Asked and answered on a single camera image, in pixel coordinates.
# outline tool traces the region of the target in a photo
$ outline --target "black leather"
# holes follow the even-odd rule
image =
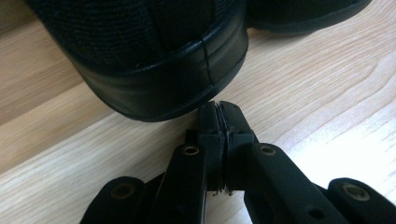
[[[248,0],[247,23],[284,35],[301,35],[358,14],[371,0]]]
[[[161,27],[156,29],[155,24],[149,23],[148,26],[152,27],[137,27],[137,29],[131,27],[131,29],[134,29],[132,32],[128,32],[128,27],[124,27],[125,25],[119,14],[133,14],[125,20],[134,20],[132,24],[136,24],[135,20],[143,20],[138,16],[146,16],[146,11],[145,7],[142,9],[141,6],[137,7],[134,3],[145,3],[145,1],[107,1],[105,4],[92,2],[95,5],[94,7],[88,6],[87,9],[87,6],[83,5],[83,9],[80,11],[80,13],[87,13],[85,10],[89,10],[88,16],[81,17],[84,21],[76,20],[75,17],[78,18],[80,15],[74,15],[74,12],[70,11],[72,7],[68,5],[69,3],[64,3],[63,0],[56,1],[56,4],[66,4],[64,7],[67,11],[64,14],[69,18],[60,17],[61,10],[56,13],[50,11],[51,9],[58,10],[57,7],[43,6],[52,4],[51,1],[27,0],[27,2],[41,17],[49,32],[97,96],[110,107],[131,119],[143,121],[173,119],[206,103],[231,82],[242,66],[248,50],[248,35],[245,25],[246,1],[205,0],[203,6],[201,6],[203,3],[201,0],[189,1],[189,4],[195,6],[208,7],[207,10],[210,9],[211,13],[196,12],[191,10],[191,6],[184,6],[181,8],[189,8],[189,10],[179,11],[180,15],[184,14],[185,16],[180,16],[178,19],[186,21],[177,21],[177,17],[173,18],[175,15],[172,14],[176,13],[175,10],[180,10],[176,8],[177,5],[169,10],[160,8],[163,12],[160,11],[160,6],[157,6],[155,12],[151,13],[151,18],[155,19]],[[174,5],[167,0],[149,2],[159,5]],[[137,10],[128,11],[128,8],[120,8],[120,3],[135,7]],[[114,10],[116,11],[112,12],[111,7],[106,10],[106,4],[115,7]],[[102,20],[102,12],[105,12],[108,16],[110,24],[114,23],[122,27],[122,31],[125,32],[120,34],[116,27],[109,26],[106,20]],[[191,20],[189,14],[199,16],[195,16],[196,20],[189,21]],[[206,15],[212,15],[211,17],[215,19],[207,20],[203,18]],[[84,26],[83,29],[78,26],[86,21],[92,24],[98,23],[99,26],[104,27],[103,30],[106,33],[101,34],[98,29],[90,33],[91,28],[89,26]],[[68,26],[71,25],[75,27],[67,30]],[[175,31],[172,30],[168,31],[169,29],[165,29],[166,26],[177,30],[179,34],[174,34]],[[205,31],[200,32],[193,27],[206,28]],[[74,29],[78,30],[78,34],[69,36],[67,32],[74,33]],[[156,41],[158,38],[155,37],[152,29],[157,30],[158,38],[161,41]],[[184,43],[185,36],[179,36],[185,33],[189,37],[187,43]],[[99,35],[99,37],[91,38],[91,35]],[[138,43],[146,45],[150,42],[153,43],[148,46],[143,45],[143,48],[138,43],[132,43],[135,49],[126,50],[126,53],[130,52],[131,56],[137,55],[137,57],[130,61],[127,57],[128,54],[125,54],[125,50],[122,48],[122,46],[125,48],[131,47],[131,45],[123,43],[128,40],[128,38],[124,38],[126,35],[131,36],[132,39],[134,39],[134,35],[143,36],[142,38],[139,37],[141,40],[138,39]],[[81,40],[87,38],[87,42],[80,43]],[[85,48],[85,45],[90,45],[92,42],[95,46]],[[165,46],[164,49],[153,47],[161,44]],[[111,46],[110,48],[103,48],[104,45]],[[113,50],[117,50],[121,54],[114,54]],[[107,54],[114,54],[114,56],[108,57]],[[119,57],[120,55],[122,58],[113,60],[113,57]],[[145,59],[146,56],[151,56],[150,60]],[[98,62],[104,58],[106,59],[102,63]]]

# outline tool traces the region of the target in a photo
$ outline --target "metal rivet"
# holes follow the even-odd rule
[[[260,152],[266,156],[273,156],[276,154],[276,151],[271,147],[260,147]]]
[[[198,147],[185,147],[183,148],[183,154],[186,156],[194,156],[199,153]]]
[[[344,184],[343,190],[346,195],[357,201],[367,202],[370,200],[370,194],[359,186],[353,184]]]
[[[111,190],[111,197],[117,200],[124,200],[129,198],[131,195],[134,194],[134,185],[133,184],[119,184],[113,190]]]

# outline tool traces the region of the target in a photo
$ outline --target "black plastic part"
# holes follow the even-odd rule
[[[205,195],[205,150],[181,145],[166,169],[148,223],[204,223]]]
[[[134,184],[134,194],[114,199],[114,189]],[[199,130],[186,132],[164,175],[146,185],[122,177],[110,181],[82,223],[204,223],[207,191],[245,191],[253,223],[393,223],[396,208],[369,186],[352,179],[311,183],[279,148],[259,143],[240,108],[207,103]],[[122,195],[128,190],[116,190]]]
[[[225,137],[215,102],[198,108],[198,125],[197,144],[206,152],[207,190],[222,191],[225,186],[221,176]]]
[[[289,157],[270,144],[256,144],[247,152],[245,203],[254,223],[348,223]]]
[[[248,26],[281,35],[303,35],[345,21],[362,10],[371,0],[249,0]]]
[[[241,161],[246,160],[246,151],[252,148],[255,135],[239,106],[222,101],[218,110],[223,120],[223,132],[226,134],[223,157],[223,178],[226,189],[230,193],[233,190],[244,190],[247,166]]]
[[[351,223],[395,223],[395,206],[360,181],[340,178],[330,182],[330,201]]]
[[[126,117],[173,119],[209,101],[239,71],[248,50],[245,16],[245,1],[234,1],[200,39],[127,70],[99,69],[69,58],[91,89]]]
[[[81,223],[138,223],[137,211],[145,184],[136,178],[119,177],[108,182],[91,202]]]

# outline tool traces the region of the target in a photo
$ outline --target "wood grain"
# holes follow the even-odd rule
[[[163,172],[196,112],[144,123],[105,106],[21,1],[0,2],[0,223],[78,223],[109,180]],[[396,3],[311,35],[248,30],[246,62],[214,100],[315,183],[359,179],[396,203]],[[250,223],[243,193],[208,193],[206,223]]]

